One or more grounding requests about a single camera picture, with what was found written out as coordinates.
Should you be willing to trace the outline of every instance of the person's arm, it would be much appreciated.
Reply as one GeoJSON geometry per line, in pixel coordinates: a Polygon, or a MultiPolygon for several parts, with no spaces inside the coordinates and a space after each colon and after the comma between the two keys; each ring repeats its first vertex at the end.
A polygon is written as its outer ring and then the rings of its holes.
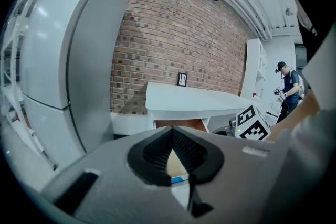
{"type": "Polygon", "coordinates": [[[314,93],[311,89],[301,104],[299,104],[284,120],[271,126],[268,141],[276,141],[284,129],[293,129],[300,121],[310,115],[315,115],[320,110],[314,93]]]}
{"type": "Polygon", "coordinates": [[[288,92],[285,92],[286,96],[291,96],[294,93],[297,93],[300,90],[299,83],[293,83],[293,88],[291,88],[288,92]]]}

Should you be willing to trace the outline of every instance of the brick wall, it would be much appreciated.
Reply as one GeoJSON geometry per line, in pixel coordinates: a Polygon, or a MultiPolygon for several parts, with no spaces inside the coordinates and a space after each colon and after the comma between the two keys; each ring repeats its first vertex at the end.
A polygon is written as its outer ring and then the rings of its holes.
{"type": "Polygon", "coordinates": [[[248,31],[229,7],[212,0],[128,0],[114,50],[111,108],[146,114],[148,81],[239,94],[248,31]]]}

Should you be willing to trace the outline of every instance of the white ceiling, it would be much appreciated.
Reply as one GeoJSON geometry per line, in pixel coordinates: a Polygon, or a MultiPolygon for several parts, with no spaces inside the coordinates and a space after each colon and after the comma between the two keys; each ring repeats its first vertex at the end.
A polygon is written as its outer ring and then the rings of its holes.
{"type": "Polygon", "coordinates": [[[224,0],[245,21],[254,35],[262,40],[273,36],[299,36],[295,0],[224,0]],[[289,9],[291,16],[286,15],[289,9]]]}

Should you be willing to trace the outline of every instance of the black cap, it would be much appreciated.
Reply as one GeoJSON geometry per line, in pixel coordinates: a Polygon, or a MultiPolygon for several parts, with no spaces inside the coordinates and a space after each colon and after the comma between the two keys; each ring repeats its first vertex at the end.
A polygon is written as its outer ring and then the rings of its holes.
{"type": "Polygon", "coordinates": [[[285,62],[278,62],[278,66],[277,69],[275,70],[275,73],[278,73],[285,65],[286,65],[285,62]]]}

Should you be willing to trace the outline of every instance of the gray floor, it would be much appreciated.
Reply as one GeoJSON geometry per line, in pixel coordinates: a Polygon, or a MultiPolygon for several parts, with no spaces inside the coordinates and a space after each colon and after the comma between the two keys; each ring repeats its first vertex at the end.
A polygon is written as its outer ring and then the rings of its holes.
{"type": "Polygon", "coordinates": [[[6,118],[1,117],[0,142],[16,178],[40,192],[58,174],[15,133],[6,118]]]}

